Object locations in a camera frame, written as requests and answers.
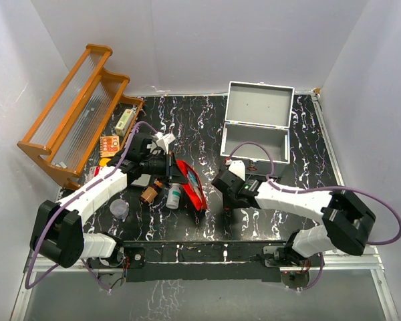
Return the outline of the red first aid pouch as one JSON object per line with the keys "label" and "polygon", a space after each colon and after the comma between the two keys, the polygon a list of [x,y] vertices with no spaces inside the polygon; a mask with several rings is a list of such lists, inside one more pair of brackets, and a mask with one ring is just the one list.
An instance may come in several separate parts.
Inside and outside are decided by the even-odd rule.
{"label": "red first aid pouch", "polygon": [[199,176],[185,161],[177,160],[176,163],[184,177],[187,178],[188,183],[182,184],[182,188],[190,199],[190,202],[197,211],[207,210],[207,201]]}

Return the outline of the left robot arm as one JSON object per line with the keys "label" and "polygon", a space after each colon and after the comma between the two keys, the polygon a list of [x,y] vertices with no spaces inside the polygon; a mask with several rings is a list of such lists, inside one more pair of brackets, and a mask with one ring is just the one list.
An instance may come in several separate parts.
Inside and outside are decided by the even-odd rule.
{"label": "left robot arm", "polygon": [[161,183],[186,183],[169,149],[174,139],[171,133],[135,134],[129,150],[116,153],[84,186],[56,203],[44,201],[37,211],[30,248],[63,268],[90,258],[119,266],[125,256],[122,242],[106,232],[84,233],[83,227],[103,204],[142,175]]}

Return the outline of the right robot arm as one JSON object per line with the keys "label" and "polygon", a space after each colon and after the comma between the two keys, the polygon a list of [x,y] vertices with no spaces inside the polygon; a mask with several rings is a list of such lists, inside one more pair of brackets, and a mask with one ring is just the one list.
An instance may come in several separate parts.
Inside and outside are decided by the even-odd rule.
{"label": "right robot arm", "polygon": [[230,170],[221,171],[212,182],[221,192],[227,209],[273,209],[315,221],[310,229],[294,231],[285,245],[264,251],[270,262],[300,265],[311,256],[330,250],[361,256],[376,216],[352,191],[314,191],[272,187],[259,179],[243,180]]}

